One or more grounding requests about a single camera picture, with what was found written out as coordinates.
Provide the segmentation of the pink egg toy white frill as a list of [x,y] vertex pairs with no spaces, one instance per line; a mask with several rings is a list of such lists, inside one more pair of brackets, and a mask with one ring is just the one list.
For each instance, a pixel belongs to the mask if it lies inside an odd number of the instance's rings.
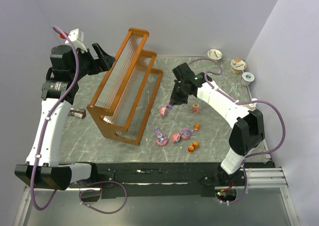
[[163,106],[163,107],[161,107],[161,108],[159,109],[159,115],[160,115],[161,117],[166,116],[166,113],[167,113],[167,107],[166,107],[166,106]]

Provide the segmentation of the pink ball purple bunny toy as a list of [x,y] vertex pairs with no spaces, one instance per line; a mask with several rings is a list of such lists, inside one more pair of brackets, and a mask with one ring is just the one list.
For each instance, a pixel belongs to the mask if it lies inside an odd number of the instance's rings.
[[193,132],[194,132],[194,131],[191,130],[191,129],[182,128],[182,129],[180,130],[179,134],[180,134],[180,137],[181,137],[182,139],[190,139],[190,137],[191,137],[191,135],[192,135]]

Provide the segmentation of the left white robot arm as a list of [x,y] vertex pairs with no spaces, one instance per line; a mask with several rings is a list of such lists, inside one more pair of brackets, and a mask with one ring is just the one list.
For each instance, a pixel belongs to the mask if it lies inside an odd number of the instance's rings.
[[97,173],[91,163],[59,164],[59,147],[67,116],[79,90],[78,81],[86,75],[109,71],[115,58],[98,43],[92,44],[97,53],[69,45],[51,49],[52,66],[42,85],[41,117],[34,144],[24,164],[17,164],[14,174],[28,186],[65,190],[76,181],[86,180]]

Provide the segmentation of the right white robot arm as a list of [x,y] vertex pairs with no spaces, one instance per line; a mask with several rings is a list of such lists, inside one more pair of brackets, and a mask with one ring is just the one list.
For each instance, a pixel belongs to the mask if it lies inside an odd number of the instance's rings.
[[175,80],[170,105],[186,104],[189,96],[195,96],[210,105],[231,127],[230,149],[220,167],[228,175],[234,174],[245,157],[265,139],[263,114],[238,105],[206,73],[194,74],[187,63],[172,72]]

